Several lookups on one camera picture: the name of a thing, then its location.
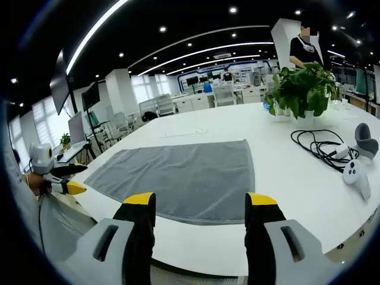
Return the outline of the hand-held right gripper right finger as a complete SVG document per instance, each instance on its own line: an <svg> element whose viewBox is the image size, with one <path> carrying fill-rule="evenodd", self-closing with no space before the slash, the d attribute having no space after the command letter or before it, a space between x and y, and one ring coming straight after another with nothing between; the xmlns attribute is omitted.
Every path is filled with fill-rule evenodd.
<svg viewBox="0 0 380 285"><path fill-rule="evenodd" d="M245 195L248 284L330 284L342 265L322 253L320 241L288 220L269 196Z"/></svg>

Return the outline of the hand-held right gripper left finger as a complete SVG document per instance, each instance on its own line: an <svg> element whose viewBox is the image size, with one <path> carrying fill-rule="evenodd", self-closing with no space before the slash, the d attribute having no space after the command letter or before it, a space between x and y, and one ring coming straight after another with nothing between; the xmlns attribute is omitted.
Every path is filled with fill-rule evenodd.
<svg viewBox="0 0 380 285"><path fill-rule="evenodd" d="M78 230L74 248L55 267L69 284L150 284L156 195L135 194L112 219L96 222L73 208L60 210L63 226Z"/></svg>

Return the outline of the person's left hand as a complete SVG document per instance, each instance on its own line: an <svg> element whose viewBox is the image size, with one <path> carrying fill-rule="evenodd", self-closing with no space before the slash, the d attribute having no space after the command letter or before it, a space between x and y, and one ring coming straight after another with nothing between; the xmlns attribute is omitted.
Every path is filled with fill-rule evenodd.
<svg viewBox="0 0 380 285"><path fill-rule="evenodd" d="M36 173L28 173L25 175L25 180L28 187L32 190L35 196L45 195L52 192L51 186L48 181Z"/></svg>

